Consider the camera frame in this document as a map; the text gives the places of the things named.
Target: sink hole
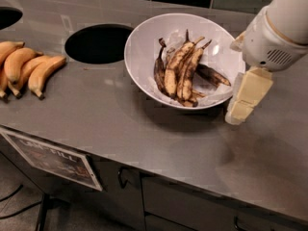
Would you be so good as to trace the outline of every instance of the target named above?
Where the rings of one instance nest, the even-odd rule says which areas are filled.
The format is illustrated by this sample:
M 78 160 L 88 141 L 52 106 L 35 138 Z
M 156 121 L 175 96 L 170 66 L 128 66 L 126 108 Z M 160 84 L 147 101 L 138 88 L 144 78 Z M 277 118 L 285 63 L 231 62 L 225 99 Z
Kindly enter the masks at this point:
M 22 11 L 10 7 L 0 7 L 0 30 L 10 27 L 22 16 Z
M 65 43 L 65 51 L 72 59 L 85 64 L 109 64 L 124 59 L 126 40 L 132 28 L 116 24 L 102 24 L 84 28 Z

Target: ripe banana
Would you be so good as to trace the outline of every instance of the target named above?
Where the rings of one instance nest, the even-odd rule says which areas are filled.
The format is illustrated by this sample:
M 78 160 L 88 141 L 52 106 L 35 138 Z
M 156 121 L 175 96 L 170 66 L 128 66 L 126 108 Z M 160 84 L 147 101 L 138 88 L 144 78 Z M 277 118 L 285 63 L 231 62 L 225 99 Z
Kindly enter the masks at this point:
M 181 48 L 174 53 L 171 60 L 167 63 L 164 82 L 169 97 L 173 99 L 176 97 L 177 78 L 181 61 L 183 61 L 183 59 L 185 59 L 185 57 L 192 52 L 193 48 L 203 39 L 204 37 L 200 37 L 195 42 L 189 40 L 185 41 Z
M 48 77 L 66 62 L 66 57 L 56 56 L 40 64 L 30 75 L 28 87 L 39 99 L 44 98 L 42 90 Z
M 8 96 L 5 93 L 7 85 L 8 85 L 8 79 L 4 72 L 4 68 L 1 67 L 0 68 L 0 98 L 5 99 L 5 100 L 8 99 Z
M 0 65 L 7 59 L 7 57 L 16 49 L 22 48 L 25 42 L 4 41 L 0 42 Z
M 166 44 L 162 38 L 159 39 L 159 42 L 162 45 L 162 47 L 160 49 L 159 56 L 155 61 L 154 79 L 155 79 L 158 90 L 162 93 L 166 93 L 165 85 L 164 85 L 165 66 L 164 66 L 164 61 L 162 59 L 162 54 L 163 54 L 164 48 L 166 47 Z
M 16 84 L 20 78 L 21 67 L 29 60 L 41 55 L 43 55 L 42 52 L 31 48 L 21 48 L 12 52 L 4 62 L 4 70 L 9 81 Z
M 48 59 L 50 59 L 49 56 L 40 56 L 37 58 L 33 58 L 21 67 L 20 78 L 18 82 L 14 85 L 11 82 L 8 83 L 8 87 L 13 92 L 14 96 L 16 96 L 17 98 L 21 97 L 20 90 L 28 81 L 31 73 L 36 69 L 39 64 L 46 62 Z
M 211 40 L 208 41 L 204 46 L 196 49 L 192 57 L 190 59 L 190 63 L 187 66 L 186 71 L 184 72 L 184 82 L 183 82 L 183 90 L 182 90 L 182 96 L 179 97 L 184 100 L 189 100 L 192 97 L 193 93 L 193 76 L 195 73 L 195 70 L 199 64 L 199 61 L 203 55 L 204 49 L 211 43 Z

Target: drawer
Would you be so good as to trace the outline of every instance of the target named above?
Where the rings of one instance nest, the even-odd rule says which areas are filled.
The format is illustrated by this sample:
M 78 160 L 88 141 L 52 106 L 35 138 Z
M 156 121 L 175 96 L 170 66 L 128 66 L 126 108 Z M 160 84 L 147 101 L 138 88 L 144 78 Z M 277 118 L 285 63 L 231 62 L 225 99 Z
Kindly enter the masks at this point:
M 193 231 L 193 229 L 158 218 L 152 215 L 145 217 L 146 231 Z
M 240 208 L 222 204 L 204 192 L 196 192 L 182 186 L 170 184 L 155 177 L 142 178 L 144 210 L 188 228 L 200 231 L 296 231 L 276 223 L 255 208 Z
M 211 202 L 201 192 L 182 192 L 156 178 L 142 178 L 144 210 L 196 230 L 233 231 L 235 212 Z

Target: banana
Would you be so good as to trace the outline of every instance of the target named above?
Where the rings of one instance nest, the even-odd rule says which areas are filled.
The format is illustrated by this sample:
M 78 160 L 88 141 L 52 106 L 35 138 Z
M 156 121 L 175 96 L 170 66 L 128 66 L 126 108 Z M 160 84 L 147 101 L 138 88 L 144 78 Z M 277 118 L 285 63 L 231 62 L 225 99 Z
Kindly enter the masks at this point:
M 198 91 L 198 90 L 195 90 L 195 89 L 192 89 L 192 96 L 195 96 L 196 98 L 203 98 L 206 96 L 206 94 Z
M 195 42 L 186 40 L 167 63 L 164 82 L 167 95 L 172 99 L 176 97 L 177 78 L 181 61 L 185 59 L 185 57 L 192 52 L 193 48 L 203 39 L 204 37 L 200 37 Z
M 176 98 L 176 100 L 183 105 L 184 107 L 197 107 L 198 106 L 198 101 L 196 100 L 196 97 L 192 96 L 189 100 L 183 100 Z
M 6 89 L 8 85 L 8 79 L 4 72 L 4 68 L 0 68 L 0 98 L 7 100 L 8 96 L 6 94 Z
M 0 42 L 0 65 L 7 59 L 7 57 L 15 50 L 22 48 L 25 42 L 4 41 Z
M 167 63 L 170 62 L 170 60 L 171 60 L 171 55 L 172 55 L 172 53 L 173 53 L 174 51 L 175 51 L 175 48 L 173 48 L 173 47 L 171 47 L 171 48 L 168 49 L 167 54 L 166 54 L 166 65 L 167 65 Z
M 41 55 L 43 55 L 42 52 L 31 48 L 21 48 L 12 52 L 4 62 L 4 70 L 9 81 L 16 84 L 20 78 L 21 67 L 29 60 Z
M 30 75 L 28 81 L 28 88 L 39 99 L 44 98 L 42 90 L 48 77 L 66 62 L 66 57 L 56 56 L 48 59 L 46 62 L 40 64 Z
M 219 87 L 220 84 L 231 86 L 227 78 L 207 65 L 199 64 L 196 73 L 215 87 Z
M 159 39 L 160 44 L 162 45 L 158 58 L 155 61 L 154 65 L 154 79 L 157 85 L 157 88 L 160 92 L 165 93 L 165 86 L 164 86 L 164 78 L 165 78 L 165 66 L 162 59 L 162 54 L 164 48 L 166 47 L 165 42 L 162 38 Z
M 46 62 L 48 59 L 50 59 L 49 56 L 40 56 L 37 58 L 33 58 L 21 67 L 20 78 L 18 82 L 15 85 L 13 85 L 11 82 L 8 83 L 8 87 L 12 91 L 14 96 L 16 96 L 17 98 L 21 97 L 20 90 L 28 81 L 33 70 L 35 70 L 39 64 Z
M 182 96 L 180 98 L 184 100 L 189 100 L 192 97 L 193 93 L 193 76 L 195 70 L 199 64 L 199 61 L 203 55 L 204 49 L 211 43 L 211 40 L 204 44 L 202 47 L 196 49 L 192 57 L 190 58 L 190 63 L 187 66 L 186 71 L 183 70 L 184 74 L 184 81 L 183 81 L 183 89 L 182 89 Z
M 178 82 L 177 87 L 176 87 L 176 94 L 177 94 L 177 97 L 179 99 L 183 99 L 183 87 L 184 87 L 184 80 L 185 80 L 185 72 L 186 72 L 186 69 L 189 67 L 189 65 L 191 63 L 192 58 L 193 58 L 193 53 L 184 61 L 183 65 L 182 65 L 182 69 L 180 70 L 180 73 L 179 73 L 179 82 Z

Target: countertop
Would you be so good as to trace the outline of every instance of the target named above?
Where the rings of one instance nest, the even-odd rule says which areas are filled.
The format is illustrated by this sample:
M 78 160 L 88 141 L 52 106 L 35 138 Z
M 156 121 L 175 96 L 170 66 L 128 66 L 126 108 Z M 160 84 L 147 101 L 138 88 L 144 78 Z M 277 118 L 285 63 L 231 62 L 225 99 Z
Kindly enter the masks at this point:
M 23 11 L 0 40 L 24 40 L 47 55 L 66 55 L 69 36 L 95 24 L 134 28 L 158 14 L 192 13 L 235 37 L 254 17 L 142 0 L 0 0 L 0 6 Z M 44 100 L 27 90 L 0 102 L 0 124 L 308 223 L 307 57 L 274 73 L 273 88 L 241 126 L 224 122 L 221 105 L 200 112 L 160 105 L 137 88 L 124 61 L 67 59 Z

